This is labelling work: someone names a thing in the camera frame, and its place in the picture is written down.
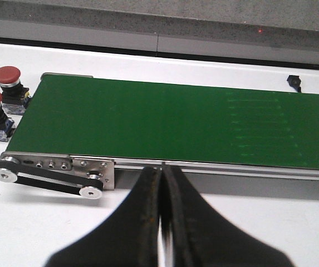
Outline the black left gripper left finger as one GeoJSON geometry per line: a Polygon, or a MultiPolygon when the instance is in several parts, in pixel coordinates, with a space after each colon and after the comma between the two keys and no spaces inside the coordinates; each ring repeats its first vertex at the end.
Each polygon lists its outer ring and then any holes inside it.
{"type": "Polygon", "coordinates": [[[97,228],[54,253],[46,266],[157,266],[161,172],[146,167],[97,228]]]}

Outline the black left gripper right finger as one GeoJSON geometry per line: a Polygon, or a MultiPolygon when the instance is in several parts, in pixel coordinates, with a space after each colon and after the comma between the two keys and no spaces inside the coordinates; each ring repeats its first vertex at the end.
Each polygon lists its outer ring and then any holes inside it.
{"type": "Polygon", "coordinates": [[[292,266],[216,212],[177,166],[164,165],[161,219],[170,266],[292,266]]]}

